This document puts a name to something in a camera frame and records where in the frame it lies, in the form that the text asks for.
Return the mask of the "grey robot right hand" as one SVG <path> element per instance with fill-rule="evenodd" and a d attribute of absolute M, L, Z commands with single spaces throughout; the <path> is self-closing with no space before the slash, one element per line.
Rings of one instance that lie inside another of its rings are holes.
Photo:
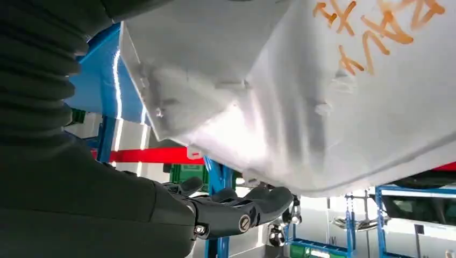
<path fill-rule="evenodd" d="M 77 140 L 1 138 L 1 257 L 186 257 L 197 238 L 277 218 L 284 187 L 191 198 L 93 159 Z"/>

